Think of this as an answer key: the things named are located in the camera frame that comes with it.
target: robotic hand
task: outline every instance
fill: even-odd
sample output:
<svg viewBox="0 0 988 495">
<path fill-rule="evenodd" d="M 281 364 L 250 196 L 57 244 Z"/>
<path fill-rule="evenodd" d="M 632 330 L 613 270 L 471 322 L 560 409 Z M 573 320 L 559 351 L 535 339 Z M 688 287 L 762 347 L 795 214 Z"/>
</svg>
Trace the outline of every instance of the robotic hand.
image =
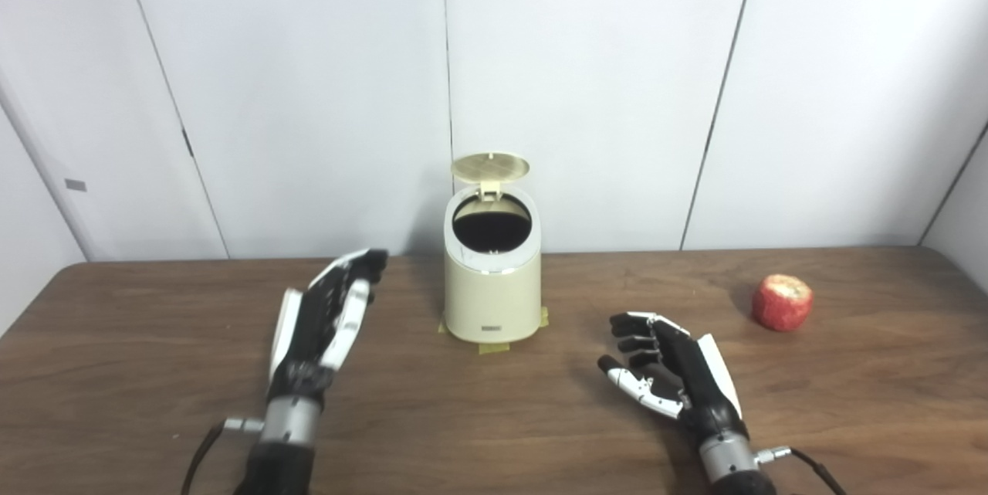
<svg viewBox="0 0 988 495">
<path fill-rule="evenodd" d="M 260 432 L 234 495 L 307 495 L 315 457 L 323 393 L 353 347 L 381 281 L 383 249 L 364 249 L 334 260 L 306 292 L 285 292 L 269 369 L 264 421 L 227 419 L 195 453 L 182 487 L 188 495 L 195 468 L 223 429 Z"/>
<path fill-rule="evenodd" d="M 776 495 L 772 480 L 761 466 L 795 454 L 810 464 L 834 493 L 844 495 L 826 468 L 800 450 L 779 446 L 752 452 L 734 382 L 710 334 L 695 341 L 686 329 L 661 315 L 645 312 L 611 317 L 611 333 L 624 338 L 617 344 L 618 350 L 637 353 L 628 359 L 631 369 L 610 355 L 601 357 L 597 365 L 639 404 L 682 424 L 692 448 L 699 453 L 714 494 Z M 682 380 L 682 389 L 674 395 L 678 400 L 659 396 L 662 386 L 632 372 L 660 362 Z"/>
</svg>

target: yellow tape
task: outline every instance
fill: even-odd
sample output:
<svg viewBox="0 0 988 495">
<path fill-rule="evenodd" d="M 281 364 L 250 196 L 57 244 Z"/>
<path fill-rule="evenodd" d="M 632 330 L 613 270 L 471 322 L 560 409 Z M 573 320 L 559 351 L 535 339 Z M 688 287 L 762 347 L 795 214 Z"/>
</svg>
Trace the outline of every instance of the yellow tape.
<svg viewBox="0 0 988 495">
<path fill-rule="evenodd" d="M 477 354 L 506 353 L 509 350 L 509 343 L 477 344 Z"/>
</svg>

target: apple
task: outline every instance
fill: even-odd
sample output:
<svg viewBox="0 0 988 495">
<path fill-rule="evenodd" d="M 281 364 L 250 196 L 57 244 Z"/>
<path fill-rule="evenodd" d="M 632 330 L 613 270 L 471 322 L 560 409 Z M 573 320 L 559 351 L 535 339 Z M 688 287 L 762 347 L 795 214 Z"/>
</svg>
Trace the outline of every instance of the apple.
<svg viewBox="0 0 988 495">
<path fill-rule="evenodd" d="M 752 296 L 751 316 L 773 331 L 797 329 L 813 308 L 813 291 L 794 276 L 763 278 Z"/>
</svg>

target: brown tabletop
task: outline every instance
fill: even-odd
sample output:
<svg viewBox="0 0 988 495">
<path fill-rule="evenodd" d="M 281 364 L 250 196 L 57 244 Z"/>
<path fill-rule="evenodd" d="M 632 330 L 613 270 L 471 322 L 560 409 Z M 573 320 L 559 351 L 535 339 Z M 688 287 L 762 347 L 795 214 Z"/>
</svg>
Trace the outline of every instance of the brown tabletop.
<svg viewBox="0 0 988 495">
<path fill-rule="evenodd" d="M 325 260 L 85 263 L 0 340 L 0 493 L 175 494 L 202 435 L 262 414 L 283 290 Z M 850 493 L 988 492 L 988 298 L 928 249 L 547 256 L 550 326 L 477 354 L 437 333 L 438 259 L 393 258 L 327 392 L 313 494 L 701 494 L 676 425 L 597 370 L 607 316 L 713 333 L 758 448 L 792 445 Z M 791 273 L 809 321 L 773 333 L 751 285 Z M 194 494 L 229 494 L 252 440 L 225 434 Z M 828 493 L 795 459 L 780 494 Z"/>
</svg>

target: trash can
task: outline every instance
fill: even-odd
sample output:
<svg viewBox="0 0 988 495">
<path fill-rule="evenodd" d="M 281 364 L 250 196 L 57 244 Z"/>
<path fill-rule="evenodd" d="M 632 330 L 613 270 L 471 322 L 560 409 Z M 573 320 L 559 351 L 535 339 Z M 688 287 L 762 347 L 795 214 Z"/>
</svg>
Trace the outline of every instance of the trash can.
<svg viewBox="0 0 988 495">
<path fill-rule="evenodd" d="M 532 199 L 508 186 L 529 172 L 514 154 L 459 158 L 470 183 L 445 207 L 445 326 L 472 343 L 512 343 L 541 322 L 541 224 Z"/>
</svg>

